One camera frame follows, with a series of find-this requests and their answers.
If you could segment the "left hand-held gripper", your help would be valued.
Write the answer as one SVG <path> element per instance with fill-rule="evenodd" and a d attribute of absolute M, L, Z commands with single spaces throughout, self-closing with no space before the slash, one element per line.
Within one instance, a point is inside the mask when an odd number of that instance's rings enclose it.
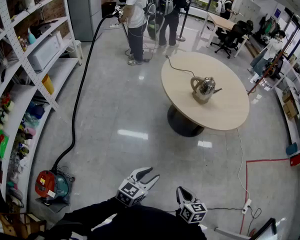
<path fill-rule="evenodd" d="M 160 175 L 158 174 L 147 182 L 141 181 L 152 170 L 153 167 L 142 167 L 133 170 L 130 176 L 124 179 L 119 186 L 115 198 L 126 207 L 132 207 L 140 203 L 146 197 L 148 191 L 160 179 Z"/>

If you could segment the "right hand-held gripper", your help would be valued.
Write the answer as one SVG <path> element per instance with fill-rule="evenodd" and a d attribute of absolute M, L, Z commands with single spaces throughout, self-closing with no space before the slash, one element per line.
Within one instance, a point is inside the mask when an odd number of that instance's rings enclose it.
<path fill-rule="evenodd" d="M 198 201 L 194 192 L 178 186 L 176 189 L 176 201 L 179 205 L 179 216 L 188 224 L 200 223 L 206 216 L 207 207 L 203 202 Z"/>

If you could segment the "steel electric kettle beige handle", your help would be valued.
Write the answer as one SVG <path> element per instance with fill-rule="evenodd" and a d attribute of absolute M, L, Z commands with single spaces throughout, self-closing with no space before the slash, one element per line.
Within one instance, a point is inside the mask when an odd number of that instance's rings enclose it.
<path fill-rule="evenodd" d="M 191 78 L 190 84 L 193 90 L 193 94 L 195 94 L 200 99 L 208 98 L 222 90 L 222 88 L 216 89 L 216 82 L 212 76 L 194 76 Z"/>

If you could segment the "person's right forearm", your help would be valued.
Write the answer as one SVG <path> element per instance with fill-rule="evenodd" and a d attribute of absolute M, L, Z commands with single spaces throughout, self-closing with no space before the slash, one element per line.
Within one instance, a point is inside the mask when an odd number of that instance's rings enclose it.
<path fill-rule="evenodd" d="M 190 235 L 191 240 L 207 240 L 205 233 L 198 222 L 189 223 L 187 225 L 187 231 Z"/>

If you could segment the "person's left forearm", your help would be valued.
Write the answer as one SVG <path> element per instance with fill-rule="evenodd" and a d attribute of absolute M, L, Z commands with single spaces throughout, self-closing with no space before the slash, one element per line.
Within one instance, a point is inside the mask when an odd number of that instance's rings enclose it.
<path fill-rule="evenodd" d="M 106 201 L 92 204 L 80 209 L 77 209 L 73 212 L 66 213 L 62 220 L 80 223 L 85 227 L 94 228 L 95 226 L 101 224 L 110 216 L 119 213 L 126 206 L 117 200 L 115 197 L 112 197 Z"/>

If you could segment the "person's black sweater torso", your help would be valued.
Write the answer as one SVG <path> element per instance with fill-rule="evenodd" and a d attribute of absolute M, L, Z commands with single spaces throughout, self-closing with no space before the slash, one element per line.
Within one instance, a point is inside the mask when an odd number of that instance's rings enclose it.
<path fill-rule="evenodd" d="M 51 229 L 32 233 L 27 240 L 191 240 L 188 223 L 178 214 L 136 205 L 124 208 L 111 222 L 88 228 L 61 219 Z"/>

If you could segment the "black monitor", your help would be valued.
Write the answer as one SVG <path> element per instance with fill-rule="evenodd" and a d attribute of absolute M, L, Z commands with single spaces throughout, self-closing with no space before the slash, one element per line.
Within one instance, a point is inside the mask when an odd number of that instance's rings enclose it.
<path fill-rule="evenodd" d="M 276 219 L 270 218 L 249 240 L 278 240 Z"/>

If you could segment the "red and teal vacuum cleaner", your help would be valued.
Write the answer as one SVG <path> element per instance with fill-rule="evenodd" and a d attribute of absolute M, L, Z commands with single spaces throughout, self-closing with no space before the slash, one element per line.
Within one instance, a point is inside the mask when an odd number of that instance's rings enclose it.
<path fill-rule="evenodd" d="M 35 181 L 35 192 L 46 206 L 69 205 L 73 183 L 76 178 L 57 168 L 41 171 Z"/>

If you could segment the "teal bin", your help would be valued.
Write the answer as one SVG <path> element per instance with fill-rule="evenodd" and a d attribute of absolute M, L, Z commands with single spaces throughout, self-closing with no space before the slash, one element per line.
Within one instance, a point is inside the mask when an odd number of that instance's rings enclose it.
<path fill-rule="evenodd" d="M 286 154 L 288 157 L 293 156 L 295 153 L 298 152 L 298 145 L 296 142 L 293 142 L 286 148 Z"/>

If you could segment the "white open shelving unit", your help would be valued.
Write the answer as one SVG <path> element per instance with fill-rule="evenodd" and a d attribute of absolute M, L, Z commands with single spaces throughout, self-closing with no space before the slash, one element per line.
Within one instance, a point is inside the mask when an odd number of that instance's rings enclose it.
<path fill-rule="evenodd" d="M 274 93 L 278 97 L 279 104 L 283 110 L 283 118 L 287 125 L 287 131 L 290 139 L 290 144 L 296 142 L 298 151 L 293 155 L 300 154 L 300 52 L 297 56 L 292 56 L 291 60 L 286 59 L 285 56 L 281 57 L 282 66 L 281 72 L 278 73 L 278 77 L 274 86 L 272 87 Z M 292 120 L 289 120 L 284 112 L 282 100 L 283 93 L 291 92 L 291 101 L 297 110 L 297 116 Z"/>

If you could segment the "yellow bin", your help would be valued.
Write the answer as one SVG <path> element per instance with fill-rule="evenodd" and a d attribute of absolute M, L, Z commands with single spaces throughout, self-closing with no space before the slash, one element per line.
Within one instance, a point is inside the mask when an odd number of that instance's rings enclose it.
<path fill-rule="evenodd" d="M 44 85 L 44 87 L 46 88 L 46 90 L 48 91 L 48 93 L 50 95 L 52 95 L 54 93 L 55 89 L 54 89 L 54 85 L 52 83 L 52 80 L 51 80 L 50 76 L 48 74 L 46 74 L 43 77 L 41 82 Z"/>

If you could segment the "brown wooden coat stand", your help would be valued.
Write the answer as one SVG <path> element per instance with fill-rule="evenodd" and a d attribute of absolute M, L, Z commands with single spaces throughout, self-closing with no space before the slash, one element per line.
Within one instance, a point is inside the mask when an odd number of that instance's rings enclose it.
<path fill-rule="evenodd" d="M 254 84 L 254 86 L 247 92 L 247 95 L 249 96 L 251 93 L 256 91 L 257 86 L 259 83 L 264 79 L 267 78 L 270 75 L 270 72 L 274 72 L 274 67 L 278 65 L 278 61 L 281 59 L 281 57 L 285 54 L 284 51 L 281 51 L 277 57 L 269 64 L 269 66 L 266 68 L 265 72 L 262 74 L 261 78 L 257 80 L 257 82 Z"/>

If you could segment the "white microwave oven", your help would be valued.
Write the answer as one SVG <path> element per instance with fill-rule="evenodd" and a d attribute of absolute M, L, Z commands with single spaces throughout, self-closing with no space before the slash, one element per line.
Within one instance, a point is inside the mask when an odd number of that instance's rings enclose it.
<path fill-rule="evenodd" d="M 63 45 L 60 31 L 41 42 L 27 57 L 35 72 L 42 71 Z"/>

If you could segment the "white pegboard shelving unit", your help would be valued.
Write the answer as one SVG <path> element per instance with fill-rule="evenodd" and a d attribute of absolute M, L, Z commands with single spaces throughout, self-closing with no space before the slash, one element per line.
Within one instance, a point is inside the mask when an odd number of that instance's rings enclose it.
<path fill-rule="evenodd" d="M 7 37 L 9 44 L 13 49 L 14 55 L 16 55 L 17 57 L 16 61 L 10 62 L 7 68 L 5 68 L 6 73 L 4 82 L 1 82 L 0 75 L 0 97 L 19 68 L 24 69 L 33 83 L 32 85 L 15 84 L 9 93 L 14 105 L 12 107 L 12 111 L 8 114 L 8 121 L 3 125 L 2 129 L 3 134 L 8 137 L 4 155 L 1 160 L 2 182 L 0 183 L 0 191 L 3 197 L 5 197 L 7 193 L 7 175 L 11 153 L 13 151 L 15 139 L 24 114 L 26 113 L 31 100 L 33 99 L 37 91 L 42 94 L 43 98 L 48 103 L 48 105 L 45 107 L 45 112 L 42 118 L 39 120 L 39 126 L 36 129 L 36 134 L 32 140 L 31 146 L 28 148 L 29 152 L 25 156 L 25 169 L 20 173 L 18 179 L 18 190 L 22 191 L 23 199 L 21 202 L 23 205 L 27 204 L 28 185 L 32 161 L 46 119 L 52 109 L 56 110 L 58 108 L 56 97 L 65 80 L 68 78 L 70 72 L 73 70 L 76 64 L 80 64 L 82 62 L 80 57 L 68 58 L 66 60 L 60 59 L 61 53 L 65 51 L 70 44 L 75 43 L 75 36 L 72 29 L 69 31 L 70 38 L 64 41 L 64 45 L 60 48 L 59 52 L 52 58 L 52 60 L 48 63 L 48 65 L 43 69 L 42 72 L 36 73 L 28 60 L 31 52 L 33 52 L 34 49 L 37 48 L 38 45 L 41 44 L 49 34 L 52 33 L 52 31 L 54 31 L 64 22 L 68 24 L 71 22 L 69 8 L 67 6 L 65 7 L 66 15 L 64 17 L 51 20 L 50 28 L 44 34 L 42 34 L 33 44 L 29 45 L 26 50 L 22 49 L 14 29 L 15 25 L 19 23 L 20 20 L 29 16 L 30 13 L 35 12 L 37 9 L 50 3 L 51 1 L 53 0 L 42 0 L 36 6 L 33 6 L 27 11 L 20 13 L 19 16 L 15 18 L 15 20 L 11 20 L 8 11 L 7 0 L 0 0 L 0 18 L 4 27 L 3 31 L 0 33 L 0 39 L 2 37 Z M 67 0 L 63 0 L 63 2 L 65 5 L 68 3 Z M 60 68 L 60 71 L 57 72 L 56 76 L 57 87 L 55 88 L 53 94 L 49 94 L 47 89 L 44 87 L 42 80 L 44 76 L 49 72 L 49 70 L 55 68 L 56 66 Z"/>

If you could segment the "black office chair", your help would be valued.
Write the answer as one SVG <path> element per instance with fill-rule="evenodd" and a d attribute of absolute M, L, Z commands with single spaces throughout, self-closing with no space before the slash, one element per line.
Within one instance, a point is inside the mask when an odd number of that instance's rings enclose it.
<path fill-rule="evenodd" d="M 211 45 L 216 45 L 219 49 L 215 50 L 214 53 L 218 53 L 223 50 L 227 54 L 227 58 L 231 57 L 232 49 L 235 49 L 240 41 L 243 41 L 243 36 L 248 35 L 254 28 L 252 20 L 242 21 L 239 20 L 230 31 L 227 33 L 217 34 L 219 43 L 211 42 Z"/>

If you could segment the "black box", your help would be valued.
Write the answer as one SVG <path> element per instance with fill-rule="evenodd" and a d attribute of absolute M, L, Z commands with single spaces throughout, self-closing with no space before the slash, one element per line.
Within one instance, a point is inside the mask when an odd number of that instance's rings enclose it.
<path fill-rule="evenodd" d="M 102 17 L 112 14 L 115 11 L 116 5 L 117 5 L 116 1 L 104 2 L 101 5 Z"/>

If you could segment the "black coat stand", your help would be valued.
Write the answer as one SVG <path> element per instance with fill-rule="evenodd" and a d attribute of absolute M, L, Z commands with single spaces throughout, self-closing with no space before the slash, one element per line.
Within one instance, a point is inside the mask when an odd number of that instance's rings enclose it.
<path fill-rule="evenodd" d="M 176 40 L 179 41 L 179 42 L 184 42 L 186 40 L 186 38 L 183 37 L 183 32 L 184 32 L 186 20 L 187 20 L 188 14 L 189 14 L 189 9 L 190 9 L 190 6 L 191 6 L 191 2 L 192 2 L 192 0 L 189 0 L 187 9 L 185 10 L 185 15 L 184 15 L 184 19 L 183 19 L 183 23 L 182 23 L 182 27 L 181 27 L 179 36 L 176 37 Z"/>

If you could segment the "light wooden desk white legs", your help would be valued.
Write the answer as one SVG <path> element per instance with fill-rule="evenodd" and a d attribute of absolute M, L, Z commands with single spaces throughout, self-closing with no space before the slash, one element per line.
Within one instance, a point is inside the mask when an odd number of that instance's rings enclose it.
<path fill-rule="evenodd" d="M 208 43 L 206 45 L 207 48 L 209 48 L 211 46 L 213 37 L 216 37 L 217 28 L 222 28 L 225 31 L 230 31 L 232 29 L 232 27 L 235 25 L 234 22 L 232 22 L 228 19 L 222 18 L 219 15 L 213 14 L 211 12 L 207 12 L 206 18 L 203 23 L 202 30 L 200 31 L 200 37 L 202 37 L 202 35 L 204 34 L 204 30 L 207 26 L 208 20 L 211 20 L 214 23 L 214 28 L 212 29 L 212 32 L 210 33 L 209 38 L 203 37 L 204 39 L 208 39 Z"/>

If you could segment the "turquoise bottle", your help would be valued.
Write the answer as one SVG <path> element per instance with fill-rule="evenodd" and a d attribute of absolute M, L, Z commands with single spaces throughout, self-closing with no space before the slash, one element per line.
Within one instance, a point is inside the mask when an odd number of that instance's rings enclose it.
<path fill-rule="evenodd" d="M 32 34 L 30 28 L 28 28 L 28 31 L 27 31 L 27 40 L 30 45 L 32 45 L 36 42 L 36 37 Z"/>

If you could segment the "grey cabinet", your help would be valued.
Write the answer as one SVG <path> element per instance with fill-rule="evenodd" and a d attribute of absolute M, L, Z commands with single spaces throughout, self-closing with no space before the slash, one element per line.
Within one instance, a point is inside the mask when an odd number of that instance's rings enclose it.
<path fill-rule="evenodd" d="M 102 0 L 67 0 L 74 37 L 91 42 L 102 19 Z"/>

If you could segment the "clothes rack with garments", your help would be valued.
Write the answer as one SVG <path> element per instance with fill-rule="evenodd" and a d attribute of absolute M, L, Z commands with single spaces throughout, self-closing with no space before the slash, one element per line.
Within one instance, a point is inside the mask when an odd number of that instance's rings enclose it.
<path fill-rule="evenodd" d="M 260 22 L 259 22 L 259 30 L 258 33 L 261 36 L 269 36 L 273 38 L 280 30 L 281 26 L 280 24 L 272 17 L 269 16 L 268 14 L 264 15 Z"/>

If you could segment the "white lockers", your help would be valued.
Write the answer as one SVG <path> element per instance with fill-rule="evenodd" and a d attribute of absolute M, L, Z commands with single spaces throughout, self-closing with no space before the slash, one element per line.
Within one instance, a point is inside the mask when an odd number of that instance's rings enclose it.
<path fill-rule="evenodd" d="M 261 7 L 251 0 L 240 0 L 239 2 L 239 13 L 242 14 L 246 20 L 256 20 L 260 10 Z"/>

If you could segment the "round beige table black pedestal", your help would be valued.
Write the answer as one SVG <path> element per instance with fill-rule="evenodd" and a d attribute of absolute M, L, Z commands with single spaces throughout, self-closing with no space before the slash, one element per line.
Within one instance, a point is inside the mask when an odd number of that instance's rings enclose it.
<path fill-rule="evenodd" d="M 192 95 L 192 77 L 213 77 L 216 89 L 222 90 L 200 104 Z M 226 64 L 212 56 L 198 52 L 168 56 L 161 69 L 161 82 L 171 102 L 168 123 L 181 136 L 195 137 L 205 128 L 233 130 L 248 117 L 250 102 L 246 88 Z"/>

